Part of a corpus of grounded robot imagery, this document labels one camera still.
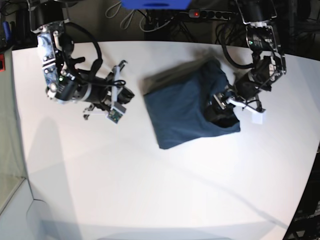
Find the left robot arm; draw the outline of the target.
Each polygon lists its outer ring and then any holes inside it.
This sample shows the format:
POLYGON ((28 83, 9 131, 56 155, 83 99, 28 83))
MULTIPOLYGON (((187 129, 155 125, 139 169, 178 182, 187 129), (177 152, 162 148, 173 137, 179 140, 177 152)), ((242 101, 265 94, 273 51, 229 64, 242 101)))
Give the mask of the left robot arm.
POLYGON ((234 108, 240 107, 252 114, 252 121, 262 124, 266 115, 259 98, 262 91, 270 92, 272 84, 287 72, 285 54, 280 44, 273 20, 277 11, 272 0, 236 0, 238 14, 222 28, 220 44, 226 60, 235 68, 247 70, 228 84, 221 92, 213 94, 204 111, 205 118, 218 126, 228 128, 238 122, 234 108), (252 63, 241 65, 230 56, 226 45, 229 25, 242 23, 245 39, 252 51, 252 63))

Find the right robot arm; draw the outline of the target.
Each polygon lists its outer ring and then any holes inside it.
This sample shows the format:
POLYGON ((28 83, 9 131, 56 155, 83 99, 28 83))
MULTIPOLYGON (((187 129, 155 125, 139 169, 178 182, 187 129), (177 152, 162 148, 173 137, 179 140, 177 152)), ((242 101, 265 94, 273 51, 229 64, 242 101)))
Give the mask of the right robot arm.
POLYGON ((69 0, 27 1, 30 29, 37 37, 46 95, 60 104, 89 103, 83 111, 85 120, 93 114, 102 114, 117 124, 126 113, 125 105, 135 97, 126 81, 121 79, 127 61, 115 65, 106 77, 97 76, 103 64, 101 48, 89 31, 70 21, 70 3, 69 0), (97 58, 89 70, 77 68, 86 59, 72 57, 75 44, 66 31, 67 27, 85 34, 93 43, 97 58))

